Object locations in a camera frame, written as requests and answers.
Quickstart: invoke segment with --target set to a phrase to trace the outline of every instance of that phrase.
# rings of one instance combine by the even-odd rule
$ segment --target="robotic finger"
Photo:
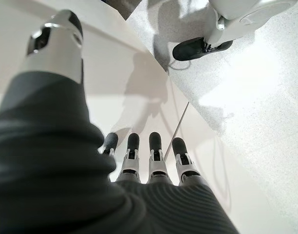
[[[124,156],[122,169],[116,181],[129,180],[140,182],[139,179],[139,136],[132,133],[128,139],[128,148]]]
[[[172,184],[165,165],[160,134],[153,132],[149,136],[150,158],[149,178],[147,183]]]
[[[113,157],[118,140],[119,137],[116,133],[109,133],[105,138],[102,154]]]
[[[208,183],[202,178],[194,162],[191,160],[184,140],[179,137],[175,138],[172,142],[172,146],[176,159],[179,185],[187,186],[204,184],[208,186]]]

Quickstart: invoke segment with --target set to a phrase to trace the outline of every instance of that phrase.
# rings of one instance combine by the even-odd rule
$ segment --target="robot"
[[[289,9],[297,0],[209,0],[204,37],[181,42],[173,49],[179,61],[193,60],[228,49],[233,40],[254,32]]]

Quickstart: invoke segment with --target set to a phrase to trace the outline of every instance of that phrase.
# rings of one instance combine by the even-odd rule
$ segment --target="robotic fingertip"
[[[161,143],[161,136],[157,132],[153,132],[149,136],[149,146],[150,150],[161,150],[162,143]]]
[[[138,150],[138,148],[139,148],[139,135],[136,133],[132,133],[129,135],[128,149],[133,151],[133,150]]]
[[[179,137],[174,138],[172,142],[172,146],[173,146],[173,151],[175,155],[177,154],[184,155],[187,153],[186,144],[184,140]]]
[[[105,149],[116,149],[119,137],[116,133],[109,133],[104,141]]]

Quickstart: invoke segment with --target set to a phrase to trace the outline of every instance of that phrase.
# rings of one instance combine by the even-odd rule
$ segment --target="black fingertip pad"
[[[105,149],[116,149],[116,146],[118,144],[118,140],[119,140],[119,137],[116,133],[109,133],[106,138],[105,138],[105,141],[104,141],[104,146],[105,146]]]
[[[76,14],[72,11],[70,11],[71,15],[69,17],[69,22],[72,23],[81,33],[82,37],[83,37],[83,29],[82,29],[82,25],[81,22],[79,20],[79,18],[76,16]]]
[[[138,150],[139,148],[139,135],[136,133],[132,133],[128,139],[128,149],[131,151]]]
[[[153,132],[150,134],[149,146],[150,146],[150,150],[161,150],[162,149],[160,134],[158,134],[156,132]]]
[[[177,137],[173,140],[172,146],[173,146],[173,151],[174,151],[175,156],[177,154],[184,155],[185,153],[187,153],[186,144],[185,144],[184,140],[179,137]]]

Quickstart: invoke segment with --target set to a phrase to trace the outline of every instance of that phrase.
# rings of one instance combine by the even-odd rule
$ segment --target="floor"
[[[206,3],[143,0],[127,22],[298,233],[298,3],[225,52],[175,61]]]

